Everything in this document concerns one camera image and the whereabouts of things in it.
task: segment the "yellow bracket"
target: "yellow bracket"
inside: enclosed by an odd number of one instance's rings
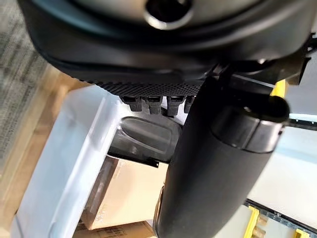
[[[258,217],[260,215],[260,211],[254,207],[249,206],[249,209],[252,210],[252,214],[246,229],[246,232],[244,233],[243,238],[251,238],[252,237],[252,232],[254,230],[254,228],[257,225],[257,221],[258,221]]]
[[[273,91],[271,92],[271,96],[278,96],[278,97],[284,98],[286,95],[286,90],[287,90],[286,80],[284,79],[284,80],[278,81],[275,84]]]
[[[297,229],[295,231],[294,238],[309,238],[309,234],[300,229]]]

